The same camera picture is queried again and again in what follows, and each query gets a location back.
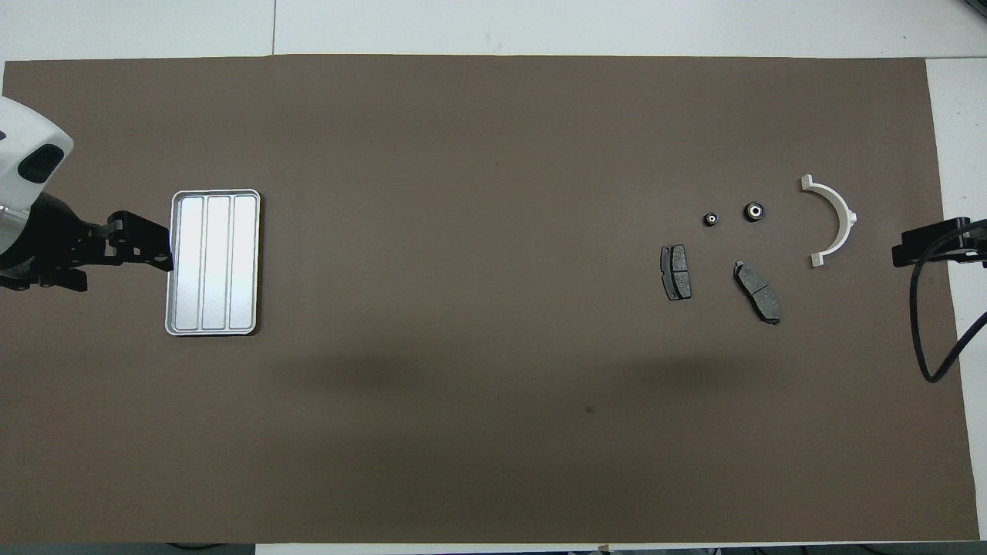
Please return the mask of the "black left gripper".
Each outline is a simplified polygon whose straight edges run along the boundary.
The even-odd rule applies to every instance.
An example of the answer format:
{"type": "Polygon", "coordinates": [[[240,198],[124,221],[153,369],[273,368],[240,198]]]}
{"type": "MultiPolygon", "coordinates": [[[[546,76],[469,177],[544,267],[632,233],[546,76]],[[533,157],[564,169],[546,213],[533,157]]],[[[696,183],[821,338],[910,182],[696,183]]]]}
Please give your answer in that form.
{"type": "MultiPolygon", "coordinates": [[[[108,228],[117,262],[145,264],[164,273],[173,271],[169,229],[165,226],[133,212],[117,211],[110,214],[108,228]]],[[[88,291],[88,277],[81,267],[116,263],[106,256],[108,241],[96,234],[98,231],[98,225],[78,218],[64,201],[48,193],[39,194],[20,235],[0,253],[0,288],[27,291],[38,285],[88,291]]]]}

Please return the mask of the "short grey brake pad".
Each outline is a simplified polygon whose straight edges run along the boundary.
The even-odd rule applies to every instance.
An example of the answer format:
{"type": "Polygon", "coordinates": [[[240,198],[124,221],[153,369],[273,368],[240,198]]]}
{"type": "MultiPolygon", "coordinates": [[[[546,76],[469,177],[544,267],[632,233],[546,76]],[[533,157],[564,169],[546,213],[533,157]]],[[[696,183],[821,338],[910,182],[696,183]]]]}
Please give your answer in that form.
{"type": "Polygon", "coordinates": [[[665,245],[660,253],[662,285],[669,300],[687,300],[692,297],[686,248],[682,244],[665,245]]]}

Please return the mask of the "brown table mat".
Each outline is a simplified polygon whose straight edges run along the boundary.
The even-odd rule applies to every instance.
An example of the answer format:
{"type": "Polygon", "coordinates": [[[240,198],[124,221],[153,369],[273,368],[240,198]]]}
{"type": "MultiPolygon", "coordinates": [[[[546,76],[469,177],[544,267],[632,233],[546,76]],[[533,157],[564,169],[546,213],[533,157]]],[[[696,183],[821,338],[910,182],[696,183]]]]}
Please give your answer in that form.
{"type": "Polygon", "coordinates": [[[960,379],[924,382],[891,263],[942,219],[923,60],[35,61],[3,93],[73,137],[81,217],[264,214],[247,337],[167,334],[138,264],[0,291],[0,544],[978,537],[960,379]],[[805,173],[859,217],[819,268],[805,173]]]}

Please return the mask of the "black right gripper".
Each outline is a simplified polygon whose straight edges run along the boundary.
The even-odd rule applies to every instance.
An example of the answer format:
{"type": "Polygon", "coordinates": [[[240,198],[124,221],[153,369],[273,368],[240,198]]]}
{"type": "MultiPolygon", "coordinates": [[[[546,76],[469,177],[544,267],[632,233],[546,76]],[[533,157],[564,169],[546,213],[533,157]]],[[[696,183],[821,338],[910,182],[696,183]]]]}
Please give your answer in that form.
{"type": "MultiPolygon", "coordinates": [[[[920,257],[933,243],[949,233],[969,225],[969,218],[948,218],[937,224],[920,226],[906,232],[906,242],[892,247],[893,267],[908,267],[919,262],[920,257]]],[[[965,233],[970,249],[965,255],[965,263],[980,263],[987,268],[987,219],[980,219],[970,224],[965,233]]],[[[926,261],[942,262],[957,261],[963,257],[963,241],[947,241],[928,254],[926,261]]]]}

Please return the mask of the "silver ribbed metal tray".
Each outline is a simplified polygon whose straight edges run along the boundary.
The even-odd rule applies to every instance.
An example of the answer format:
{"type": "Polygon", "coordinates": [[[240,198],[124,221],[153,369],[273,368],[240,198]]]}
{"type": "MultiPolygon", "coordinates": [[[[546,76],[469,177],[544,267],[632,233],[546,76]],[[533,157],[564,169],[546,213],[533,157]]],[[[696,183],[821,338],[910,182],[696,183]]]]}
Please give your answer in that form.
{"type": "Polygon", "coordinates": [[[260,303],[262,197],[250,187],[180,190],[170,201],[163,329],[170,336],[250,336],[260,303]]]}

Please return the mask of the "long grey brake pad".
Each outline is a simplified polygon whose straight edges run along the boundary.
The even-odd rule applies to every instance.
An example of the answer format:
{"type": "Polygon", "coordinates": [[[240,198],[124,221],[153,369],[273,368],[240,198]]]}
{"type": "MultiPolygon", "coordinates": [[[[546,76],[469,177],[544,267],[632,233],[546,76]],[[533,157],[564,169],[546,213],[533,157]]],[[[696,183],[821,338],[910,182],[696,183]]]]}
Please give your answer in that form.
{"type": "Polygon", "coordinates": [[[768,281],[751,264],[737,261],[733,268],[733,278],[737,287],[750,302],[756,316],[762,323],[780,323],[780,300],[768,281]]]}

